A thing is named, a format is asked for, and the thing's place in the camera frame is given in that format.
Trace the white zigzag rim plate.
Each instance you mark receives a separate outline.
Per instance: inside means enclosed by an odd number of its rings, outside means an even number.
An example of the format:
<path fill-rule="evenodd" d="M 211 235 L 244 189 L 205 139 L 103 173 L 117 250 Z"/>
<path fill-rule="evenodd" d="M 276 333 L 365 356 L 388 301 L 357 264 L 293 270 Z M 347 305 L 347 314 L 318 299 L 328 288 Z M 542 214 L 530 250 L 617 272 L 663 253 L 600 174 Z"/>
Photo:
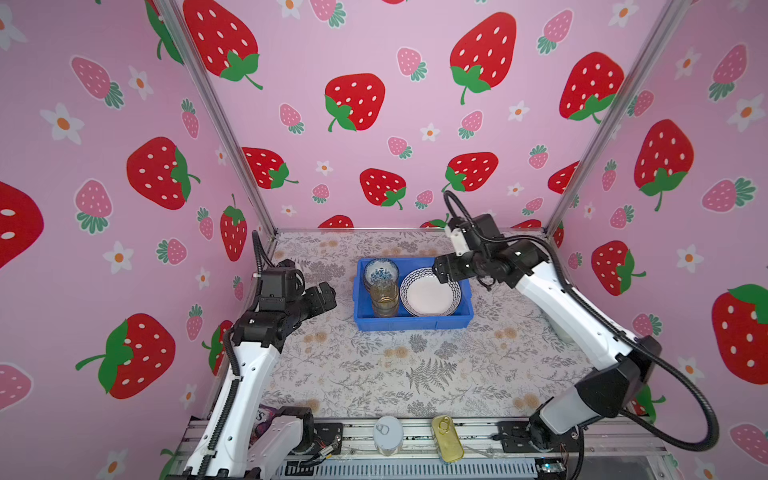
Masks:
<path fill-rule="evenodd" d="M 410 272 L 400 285 L 401 303 L 415 317 L 451 316 L 458 309 L 462 298 L 462 290 L 457 282 L 440 283 L 428 267 Z"/>

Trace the blue floral bowl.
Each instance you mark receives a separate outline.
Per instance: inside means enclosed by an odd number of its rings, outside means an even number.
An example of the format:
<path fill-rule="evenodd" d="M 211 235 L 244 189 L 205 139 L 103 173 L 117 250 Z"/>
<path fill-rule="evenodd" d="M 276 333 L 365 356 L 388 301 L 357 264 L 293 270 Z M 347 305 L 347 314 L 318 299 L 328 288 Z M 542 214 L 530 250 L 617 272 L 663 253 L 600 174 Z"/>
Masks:
<path fill-rule="evenodd" d="M 367 290 L 380 281 L 397 281 L 399 268 L 397 264 L 388 258 L 376 258 L 370 260 L 363 269 L 363 282 Z"/>

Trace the amber glass cup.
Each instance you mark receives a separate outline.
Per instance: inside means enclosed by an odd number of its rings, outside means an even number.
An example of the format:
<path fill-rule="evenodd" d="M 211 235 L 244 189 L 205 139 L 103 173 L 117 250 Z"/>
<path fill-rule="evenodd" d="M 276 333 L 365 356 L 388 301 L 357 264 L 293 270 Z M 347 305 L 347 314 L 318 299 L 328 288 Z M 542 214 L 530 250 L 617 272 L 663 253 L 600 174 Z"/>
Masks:
<path fill-rule="evenodd" d="M 397 315 L 400 298 L 396 280 L 381 279 L 374 281 L 369 289 L 369 294 L 375 317 L 390 318 Z"/>

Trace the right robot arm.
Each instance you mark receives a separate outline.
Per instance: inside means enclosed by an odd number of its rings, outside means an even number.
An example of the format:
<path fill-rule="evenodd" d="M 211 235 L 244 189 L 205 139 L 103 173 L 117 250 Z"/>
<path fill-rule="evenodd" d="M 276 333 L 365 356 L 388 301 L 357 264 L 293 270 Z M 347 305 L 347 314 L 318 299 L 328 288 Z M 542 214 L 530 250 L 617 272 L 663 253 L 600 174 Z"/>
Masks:
<path fill-rule="evenodd" d="M 443 199 L 449 213 L 445 231 L 454 251 L 434 261 L 432 271 L 439 282 L 489 278 L 493 284 L 517 290 L 575 343 L 593 367 L 587 376 L 529 417 L 526 431 L 532 446 L 552 450 L 561 437 L 581 434 L 593 423 L 618 416 L 682 450 L 702 452 L 717 445 L 719 422 L 701 390 L 662 359 L 661 346 L 654 338 L 634 335 L 579 293 L 566 279 L 548 241 L 530 234 L 505 236 L 491 216 L 471 217 L 454 192 L 444 192 Z M 675 438 L 627 410 L 655 368 L 665 370 L 693 396 L 706 422 L 703 439 Z"/>

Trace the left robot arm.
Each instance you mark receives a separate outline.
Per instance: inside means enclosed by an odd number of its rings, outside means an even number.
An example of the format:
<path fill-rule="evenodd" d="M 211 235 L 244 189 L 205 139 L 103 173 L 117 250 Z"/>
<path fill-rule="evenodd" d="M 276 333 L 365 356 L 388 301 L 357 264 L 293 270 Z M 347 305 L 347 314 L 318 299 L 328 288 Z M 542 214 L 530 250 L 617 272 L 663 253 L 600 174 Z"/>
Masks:
<path fill-rule="evenodd" d="M 267 430 L 252 437 L 263 393 L 287 338 L 306 320 L 336 308 L 326 282 L 307 285 L 291 260 L 272 264 L 259 235 L 254 298 L 225 334 L 229 370 L 197 447 L 181 479 L 270 479 L 293 451 L 312 447 L 314 419 L 308 407 L 282 407 Z"/>

